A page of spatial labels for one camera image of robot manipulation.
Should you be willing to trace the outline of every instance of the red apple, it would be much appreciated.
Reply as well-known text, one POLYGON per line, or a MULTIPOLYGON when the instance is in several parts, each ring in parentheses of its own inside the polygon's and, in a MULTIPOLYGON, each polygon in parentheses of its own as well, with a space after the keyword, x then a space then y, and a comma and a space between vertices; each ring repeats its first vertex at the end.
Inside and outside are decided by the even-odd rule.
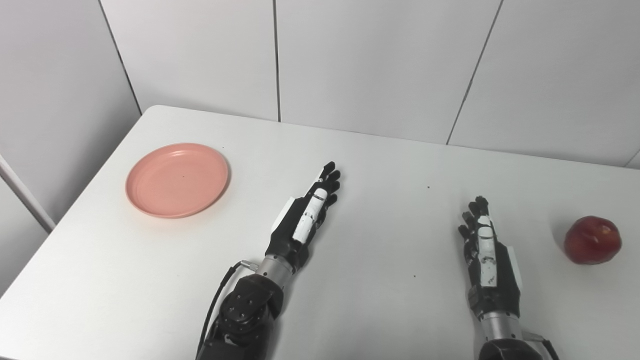
POLYGON ((578 219, 564 237, 564 253, 576 264, 600 264, 613 258, 622 247, 618 228, 599 217, 578 219))

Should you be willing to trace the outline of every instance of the robotic arm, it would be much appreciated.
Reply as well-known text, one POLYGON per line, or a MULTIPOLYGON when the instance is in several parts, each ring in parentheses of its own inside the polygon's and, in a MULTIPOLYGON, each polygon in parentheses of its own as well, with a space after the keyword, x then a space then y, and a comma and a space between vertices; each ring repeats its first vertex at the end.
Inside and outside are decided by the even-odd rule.
POLYGON ((471 289, 468 301, 481 322, 486 343, 479 360, 542 360, 525 341, 539 341, 551 358, 557 360, 551 342, 520 327, 520 288, 522 280, 513 248, 498 241, 489 216, 489 203, 476 197, 462 214, 466 225, 458 231, 465 240, 471 289))
POLYGON ((276 219, 271 242, 260 265, 242 261, 226 274, 209 308, 196 360, 263 360, 274 321, 282 311, 283 289, 309 257, 308 246, 337 200, 340 172, 325 165, 307 194, 289 199, 276 219), (238 280, 222 301, 211 330, 205 336, 213 307, 235 270, 255 271, 238 280))

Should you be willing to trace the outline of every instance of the tabletop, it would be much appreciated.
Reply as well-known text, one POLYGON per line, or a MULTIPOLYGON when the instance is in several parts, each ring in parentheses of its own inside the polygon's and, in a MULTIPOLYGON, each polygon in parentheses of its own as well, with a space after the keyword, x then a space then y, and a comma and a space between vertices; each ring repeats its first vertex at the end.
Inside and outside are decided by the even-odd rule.
POLYGON ((456 228, 476 195, 515 248, 523 327, 561 359, 636 358, 640 171, 167 106, 145 112, 0 299, 0 357, 193 359, 224 273, 262 259, 286 200, 330 160, 340 198, 285 294, 272 359, 475 358, 456 228), (219 150, 228 188, 190 217, 145 215, 127 174, 179 142, 219 150), (612 261, 576 265, 561 251, 586 215, 620 229, 612 261))

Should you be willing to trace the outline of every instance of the robot finger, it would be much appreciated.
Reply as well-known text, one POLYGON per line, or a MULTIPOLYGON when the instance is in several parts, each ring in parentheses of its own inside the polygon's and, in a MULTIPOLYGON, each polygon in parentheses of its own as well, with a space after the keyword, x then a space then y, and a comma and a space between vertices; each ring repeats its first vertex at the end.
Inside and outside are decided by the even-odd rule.
POLYGON ((469 238, 471 237, 471 232, 464 225, 458 226, 458 232, 462 235, 462 238, 465 239, 465 241, 469 240, 469 238))
POLYGON ((329 176, 327 176, 327 178, 326 178, 326 182, 327 183, 333 183, 333 182, 337 181, 338 179, 340 179, 340 170, 336 170, 336 171, 332 172, 331 174, 329 174, 329 176))
POLYGON ((335 193, 336 191, 338 191, 339 188, 340 188, 340 181, 334 181, 331 184, 331 189, 329 190, 329 193, 335 193))
POLYGON ((489 202, 484 197, 476 197, 476 204, 480 207, 480 215, 489 215, 489 202))
POLYGON ((322 180, 326 179, 326 177, 329 176, 329 174, 331 174, 334 170, 335 170, 335 163, 331 161, 327 165, 325 165, 324 168, 322 169, 322 172, 320 173, 320 179, 322 180))
POLYGON ((474 217, 480 217, 480 206, 475 202, 469 202, 469 210, 471 210, 471 213, 474 215, 474 217))
POLYGON ((338 201, 338 195, 331 194, 331 195, 327 198, 327 200, 326 200, 326 202, 325 202, 325 204, 324 204, 324 207, 325 207, 325 208, 328 208, 329 206, 331 206, 331 205, 335 204, 335 202, 336 202, 336 201, 338 201))
POLYGON ((464 213, 462 213, 462 219, 464 219, 464 221, 467 223, 469 231, 473 232, 476 230, 476 218, 474 218, 474 216, 471 215, 470 212, 465 211, 464 213))

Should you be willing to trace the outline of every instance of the white tile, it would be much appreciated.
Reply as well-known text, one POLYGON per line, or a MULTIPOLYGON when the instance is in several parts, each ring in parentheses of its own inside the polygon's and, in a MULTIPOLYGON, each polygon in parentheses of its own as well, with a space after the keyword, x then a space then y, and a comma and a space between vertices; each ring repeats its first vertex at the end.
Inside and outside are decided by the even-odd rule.
POLYGON ((0 179, 0 297, 47 237, 44 229, 0 179))
POLYGON ((97 1, 0 3, 0 153, 59 220, 140 117, 97 1))
POLYGON ((638 152, 634 158, 631 160, 631 162, 627 165, 627 167, 630 168, 636 168, 636 169, 640 169, 640 152, 638 152))
POLYGON ((498 0, 278 0, 282 122, 445 143, 498 0))
POLYGON ((623 166, 640 145, 638 13, 505 1, 450 144, 623 166))
POLYGON ((277 120, 270 0, 102 0, 142 111, 277 120))

